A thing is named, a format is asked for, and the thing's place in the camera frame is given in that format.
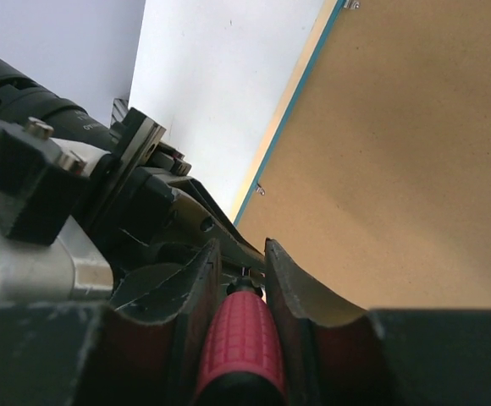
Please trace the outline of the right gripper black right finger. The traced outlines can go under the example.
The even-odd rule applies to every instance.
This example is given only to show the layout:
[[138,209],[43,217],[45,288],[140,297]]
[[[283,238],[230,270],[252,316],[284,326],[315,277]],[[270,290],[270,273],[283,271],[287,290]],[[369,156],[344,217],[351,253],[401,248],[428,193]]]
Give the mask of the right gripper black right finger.
[[491,310],[366,310],[265,243],[293,405],[491,405]]

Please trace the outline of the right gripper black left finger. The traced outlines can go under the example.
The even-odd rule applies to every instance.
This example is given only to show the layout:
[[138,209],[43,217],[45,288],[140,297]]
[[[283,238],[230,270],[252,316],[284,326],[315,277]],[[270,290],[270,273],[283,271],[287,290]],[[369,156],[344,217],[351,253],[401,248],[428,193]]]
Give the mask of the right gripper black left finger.
[[0,405],[186,405],[218,304],[220,247],[121,309],[0,304]]

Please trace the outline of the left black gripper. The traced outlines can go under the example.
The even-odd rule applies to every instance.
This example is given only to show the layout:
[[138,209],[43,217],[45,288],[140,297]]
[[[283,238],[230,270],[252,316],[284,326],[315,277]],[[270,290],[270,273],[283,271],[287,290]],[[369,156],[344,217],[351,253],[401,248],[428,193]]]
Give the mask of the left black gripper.
[[181,309],[212,272],[212,245],[237,266],[265,272],[264,254],[238,232],[190,164],[163,143],[165,129],[132,108],[110,133],[119,138],[109,167],[97,165],[101,184],[71,236],[80,271],[122,268],[111,306],[116,309]]

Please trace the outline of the red handled screwdriver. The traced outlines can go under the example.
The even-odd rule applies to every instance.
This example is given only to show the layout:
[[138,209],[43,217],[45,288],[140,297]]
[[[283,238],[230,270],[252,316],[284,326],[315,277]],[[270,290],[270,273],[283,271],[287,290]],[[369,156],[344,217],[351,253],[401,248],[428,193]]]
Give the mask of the red handled screwdriver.
[[243,271],[227,287],[201,351],[194,405],[286,405],[283,350],[262,288]]

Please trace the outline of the blue wooden picture frame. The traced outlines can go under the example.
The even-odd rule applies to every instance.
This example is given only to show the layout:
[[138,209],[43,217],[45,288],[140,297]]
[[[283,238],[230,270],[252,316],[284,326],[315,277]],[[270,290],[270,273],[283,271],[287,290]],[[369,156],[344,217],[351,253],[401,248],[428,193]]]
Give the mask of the blue wooden picture frame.
[[491,1],[365,1],[239,229],[363,307],[491,308]]

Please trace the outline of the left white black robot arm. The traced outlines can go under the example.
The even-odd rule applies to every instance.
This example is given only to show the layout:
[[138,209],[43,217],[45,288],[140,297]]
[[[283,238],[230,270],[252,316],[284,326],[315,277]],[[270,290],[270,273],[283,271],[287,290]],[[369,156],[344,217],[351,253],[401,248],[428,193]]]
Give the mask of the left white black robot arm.
[[106,126],[0,59],[0,302],[128,306],[221,249],[223,285],[265,279],[164,128],[130,109]]

